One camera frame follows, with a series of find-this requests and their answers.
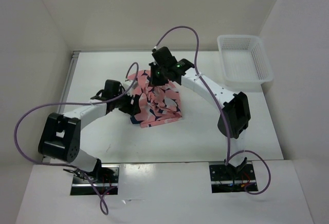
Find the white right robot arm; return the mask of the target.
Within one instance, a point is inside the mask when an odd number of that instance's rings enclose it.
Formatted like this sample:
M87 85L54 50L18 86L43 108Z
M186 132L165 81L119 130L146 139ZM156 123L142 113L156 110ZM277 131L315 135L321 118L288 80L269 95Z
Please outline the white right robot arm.
M197 70L187 59L178 61L168 47L152 49L151 83L160 86L175 82L186 87L214 106L220 113L218 130L227 138L225 172L230 179L238 179L244 172L247 160L242 153L245 134L251 119L248 98L245 93L235 93L215 83Z

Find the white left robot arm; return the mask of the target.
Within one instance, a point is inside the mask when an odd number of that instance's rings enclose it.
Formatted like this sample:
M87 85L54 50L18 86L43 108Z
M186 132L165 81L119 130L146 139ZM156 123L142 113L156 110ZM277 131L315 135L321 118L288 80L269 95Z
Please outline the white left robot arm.
M133 94L137 85L136 79L124 83L106 80L104 88L91 97L87 105L63 114L51 113L43 129L38 152L81 170L92 183L101 180L102 162L80 148L81 131L114 109L131 116L139 113L140 95Z

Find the pink shark print shorts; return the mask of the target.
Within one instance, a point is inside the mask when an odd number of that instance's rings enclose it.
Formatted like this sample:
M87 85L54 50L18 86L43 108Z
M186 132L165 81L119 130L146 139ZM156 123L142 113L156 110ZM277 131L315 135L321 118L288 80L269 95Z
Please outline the pink shark print shorts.
M131 115L133 124L147 128L176 122L182 118L180 94L173 82L163 86L151 85L150 70L140 70L136 76L136 83L130 93L140 96L140 113Z

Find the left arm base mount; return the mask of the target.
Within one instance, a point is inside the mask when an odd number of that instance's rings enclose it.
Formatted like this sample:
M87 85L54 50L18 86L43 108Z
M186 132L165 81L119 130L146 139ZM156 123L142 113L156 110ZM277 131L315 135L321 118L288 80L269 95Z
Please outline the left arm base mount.
M119 169L119 165L103 166L100 178L96 179L89 176L93 186L100 195L118 194ZM97 194L87 178L83 176L81 172L66 169L64 169L64 171L73 174L70 190L71 196L90 196Z

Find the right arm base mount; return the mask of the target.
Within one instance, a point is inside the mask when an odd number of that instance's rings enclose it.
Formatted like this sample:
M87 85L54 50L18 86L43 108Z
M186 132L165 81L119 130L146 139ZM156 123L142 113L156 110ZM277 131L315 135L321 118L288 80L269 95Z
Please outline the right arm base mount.
M258 192L253 165L247 163L237 173L224 163L210 163L210 182L212 193Z

